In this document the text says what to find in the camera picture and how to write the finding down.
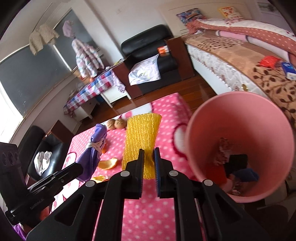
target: pink bucket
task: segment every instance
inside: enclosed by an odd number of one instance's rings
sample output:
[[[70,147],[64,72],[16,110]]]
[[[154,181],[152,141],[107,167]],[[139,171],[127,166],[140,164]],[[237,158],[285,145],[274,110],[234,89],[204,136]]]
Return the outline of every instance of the pink bucket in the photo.
[[[249,183],[236,202],[255,202],[272,194],[287,177],[294,158],[294,138],[283,112],[270,100],[249,92],[228,92],[203,103],[192,115],[185,134],[186,155],[199,181],[212,163],[219,139],[247,154],[259,181]]]

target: yellow mesh sponge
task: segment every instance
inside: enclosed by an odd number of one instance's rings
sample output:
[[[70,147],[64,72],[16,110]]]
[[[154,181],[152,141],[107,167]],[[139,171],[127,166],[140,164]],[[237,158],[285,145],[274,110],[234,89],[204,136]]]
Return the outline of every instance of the yellow mesh sponge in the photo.
[[[122,159],[122,169],[125,170],[129,161],[138,159],[139,149],[143,149],[144,179],[154,179],[153,149],[161,121],[161,115],[147,113],[136,115],[128,119],[126,130],[126,146]]]

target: white drawer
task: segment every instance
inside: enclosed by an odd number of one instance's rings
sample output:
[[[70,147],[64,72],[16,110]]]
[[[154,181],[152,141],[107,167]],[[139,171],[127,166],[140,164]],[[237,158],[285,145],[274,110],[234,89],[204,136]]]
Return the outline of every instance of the white drawer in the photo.
[[[104,95],[104,97],[110,102],[114,102],[115,100],[118,100],[124,96],[126,96],[126,93],[121,93],[115,86],[111,86],[109,89],[101,93],[101,95]]]
[[[87,114],[90,115],[96,104],[97,104],[97,100],[95,98],[92,98],[88,100],[86,103],[84,103],[83,105],[81,105],[81,107],[84,109],[84,111]]]

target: trash in bucket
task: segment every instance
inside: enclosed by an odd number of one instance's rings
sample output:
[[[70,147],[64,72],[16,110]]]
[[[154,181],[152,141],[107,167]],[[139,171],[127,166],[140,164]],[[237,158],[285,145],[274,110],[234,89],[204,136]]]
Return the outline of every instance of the trash in bucket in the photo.
[[[225,192],[240,196],[249,182],[257,182],[258,174],[248,165],[246,154],[232,155],[232,147],[226,138],[220,138],[219,149],[213,163],[207,163],[205,175]]]

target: orange box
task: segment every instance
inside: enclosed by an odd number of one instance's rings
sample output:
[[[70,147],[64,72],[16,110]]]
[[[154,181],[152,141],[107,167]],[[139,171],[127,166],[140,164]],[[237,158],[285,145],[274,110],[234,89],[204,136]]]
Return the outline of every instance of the orange box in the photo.
[[[166,46],[159,47],[159,48],[157,48],[157,50],[158,50],[159,54],[169,52],[169,49],[168,49],[168,46],[167,45]]]

